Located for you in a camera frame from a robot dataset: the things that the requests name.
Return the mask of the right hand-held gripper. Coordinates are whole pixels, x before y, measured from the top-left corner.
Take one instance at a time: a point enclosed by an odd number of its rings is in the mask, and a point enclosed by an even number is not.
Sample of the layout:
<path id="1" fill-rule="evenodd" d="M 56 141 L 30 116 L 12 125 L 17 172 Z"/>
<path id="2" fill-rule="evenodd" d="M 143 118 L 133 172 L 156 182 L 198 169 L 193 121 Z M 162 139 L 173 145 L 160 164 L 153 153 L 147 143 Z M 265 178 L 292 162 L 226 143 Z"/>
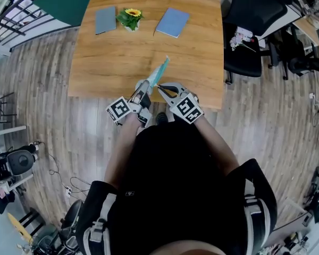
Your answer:
<path id="1" fill-rule="evenodd" d="M 170 106 L 170 111 L 185 122 L 192 124 L 204 114 L 197 96 L 182 84 L 166 82 L 157 87 L 159 94 Z"/>

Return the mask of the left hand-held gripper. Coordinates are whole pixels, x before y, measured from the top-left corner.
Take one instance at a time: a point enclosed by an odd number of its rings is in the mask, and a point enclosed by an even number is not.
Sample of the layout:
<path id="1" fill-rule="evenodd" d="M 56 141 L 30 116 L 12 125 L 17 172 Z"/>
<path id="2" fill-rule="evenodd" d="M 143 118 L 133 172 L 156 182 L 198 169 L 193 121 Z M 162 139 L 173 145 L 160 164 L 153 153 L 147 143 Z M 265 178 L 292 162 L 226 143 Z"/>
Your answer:
<path id="1" fill-rule="evenodd" d="M 143 96 L 139 105 L 133 102 L 134 97 L 137 95 Z M 126 100 L 123 96 L 118 98 L 106 108 L 106 112 L 116 125 L 123 125 L 125 117 L 131 113 L 135 113 L 137 119 L 146 128 L 152 118 L 152 114 L 149 111 L 151 105 L 150 95 L 150 82 L 147 79 L 139 80 L 135 86 L 135 92 L 129 100 Z"/>

